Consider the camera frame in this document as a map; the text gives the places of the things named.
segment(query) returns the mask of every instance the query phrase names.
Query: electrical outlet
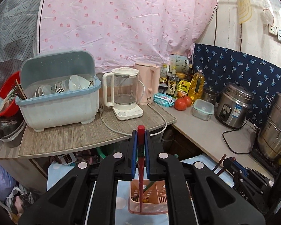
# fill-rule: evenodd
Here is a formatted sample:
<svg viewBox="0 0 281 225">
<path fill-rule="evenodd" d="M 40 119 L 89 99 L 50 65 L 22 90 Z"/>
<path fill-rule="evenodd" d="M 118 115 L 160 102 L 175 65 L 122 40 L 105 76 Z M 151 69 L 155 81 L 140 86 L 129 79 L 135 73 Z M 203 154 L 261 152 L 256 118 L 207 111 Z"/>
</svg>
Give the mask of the electrical outlet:
<svg viewBox="0 0 281 225">
<path fill-rule="evenodd" d="M 268 25 L 268 31 L 271 35 L 277 36 L 277 27 Z"/>
<path fill-rule="evenodd" d="M 277 27 L 277 32 L 278 32 L 278 35 L 277 35 L 278 41 L 281 43 L 281 28 Z"/>
</svg>

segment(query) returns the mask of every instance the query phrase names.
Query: screw head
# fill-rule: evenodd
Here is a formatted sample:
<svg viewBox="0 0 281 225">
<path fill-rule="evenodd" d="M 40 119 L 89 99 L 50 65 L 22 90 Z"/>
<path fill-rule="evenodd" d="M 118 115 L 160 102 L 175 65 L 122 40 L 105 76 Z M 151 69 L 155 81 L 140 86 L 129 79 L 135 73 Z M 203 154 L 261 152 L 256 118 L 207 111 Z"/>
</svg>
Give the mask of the screw head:
<svg viewBox="0 0 281 225">
<path fill-rule="evenodd" d="M 79 167 L 80 169 L 84 169 L 84 168 L 87 167 L 87 163 L 86 163 L 86 162 L 80 162 L 80 163 L 78 164 L 78 167 Z"/>
<path fill-rule="evenodd" d="M 204 164 L 203 162 L 195 162 L 194 166 L 195 168 L 202 169 L 204 167 Z"/>
<path fill-rule="evenodd" d="M 161 159 L 167 159 L 169 157 L 169 155 L 167 153 L 159 153 L 158 156 L 161 158 Z"/>
<path fill-rule="evenodd" d="M 119 159 L 119 158 L 121 158 L 122 156 L 123 156 L 123 154 L 120 153 L 120 152 L 116 152 L 116 153 L 114 154 L 114 158 L 116 158 L 116 159 Z"/>
</svg>

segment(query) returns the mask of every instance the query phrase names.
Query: plastic food container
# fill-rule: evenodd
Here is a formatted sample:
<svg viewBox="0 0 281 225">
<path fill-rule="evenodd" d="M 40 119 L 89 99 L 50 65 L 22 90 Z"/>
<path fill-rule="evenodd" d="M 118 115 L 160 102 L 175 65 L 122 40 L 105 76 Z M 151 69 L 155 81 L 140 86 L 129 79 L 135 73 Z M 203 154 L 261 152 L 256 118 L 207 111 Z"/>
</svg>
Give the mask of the plastic food container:
<svg viewBox="0 0 281 225">
<path fill-rule="evenodd" d="M 2 85 L 1 89 L 0 89 L 0 97 L 2 99 L 4 99 L 8 93 L 11 91 L 11 89 L 13 88 L 14 84 L 15 84 L 15 80 L 18 81 L 18 83 L 20 83 L 20 72 L 17 71 L 14 74 L 12 74 Z M 5 116 L 5 117 L 11 117 L 13 115 L 15 115 L 19 110 L 19 106 L 16 105 L 15 103 L 15 99 L 13 99 L 11 101 L 11 103 L 9 104 L 9 106 L 0 112 L 0 117 Z"/>
<path fill-rule="evenodd" d="M 79 75 L 94 82 L 94 86 L 33 98 L 43 84 L 54 85 Z M 29 98 L 16 97 L 16 104 L 28 126 L 35 131 L 73 123 L 90 123 L 99 109 L 101 81 L 95 75 L 95 60 L 86 51 L 72 51 L 37 56 L 26 60 L 20 70 L 21 86 Z"/>
<path fill-rule="evenodd" d="M 214 105 L 207 101 L 197 99 L 192 106 L 192 114 L 204 121 L 208 121 L 213 115 Z"/>
<path fill-rule="evenodd" d="M 145 179 L 144 185 L 148 185 L 150 180 Z M 133 214 L 140 214 L 140 203 L 132 200 L 139 194 L 138 179 L 130 182 L 130 198 L 128 200 L 128 211 Z M 142 215 L 157 215 L 167 213 L 167 193 L 165 192 L 164 181 L 156 181 L 144 194 L 143 199 L 150 203 L 142 206 Z"/>
</svg>

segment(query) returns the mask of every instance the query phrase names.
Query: white bowl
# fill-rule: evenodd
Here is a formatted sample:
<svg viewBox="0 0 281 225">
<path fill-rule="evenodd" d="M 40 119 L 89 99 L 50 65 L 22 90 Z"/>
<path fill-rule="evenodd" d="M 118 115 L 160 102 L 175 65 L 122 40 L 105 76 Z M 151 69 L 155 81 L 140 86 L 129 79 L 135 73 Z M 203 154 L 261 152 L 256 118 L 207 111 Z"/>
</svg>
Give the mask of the white bowl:
<svg viewBox="0 0 281 225">
<path fill-rule="evenodd" d="M 89 87 L 90 87 L 90 82 L 88 80 L 78 75 L 71 75 L 69 80 L 70 91 L 87 89 Z"/>
</svg>

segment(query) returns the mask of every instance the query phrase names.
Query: yellow seasoning package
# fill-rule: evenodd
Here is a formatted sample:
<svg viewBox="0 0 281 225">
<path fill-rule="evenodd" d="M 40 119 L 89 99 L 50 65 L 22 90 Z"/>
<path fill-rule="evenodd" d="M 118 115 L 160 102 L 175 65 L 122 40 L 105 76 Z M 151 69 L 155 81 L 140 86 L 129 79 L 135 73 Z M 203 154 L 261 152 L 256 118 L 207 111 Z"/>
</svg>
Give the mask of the yellow seasoning package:
<svg viewBox="0 0 281 225">
<path fill-rule="evenodd" d="M 178 98 L 183 98 L 184 96 L 187 96 L 190 86 L 191 86 L 190 82 L 181 80 L 178 83 L 178 86 L 176 87 L 176 90 L 174 93 L 174 98 L 178 99 Z"/>
</svg>

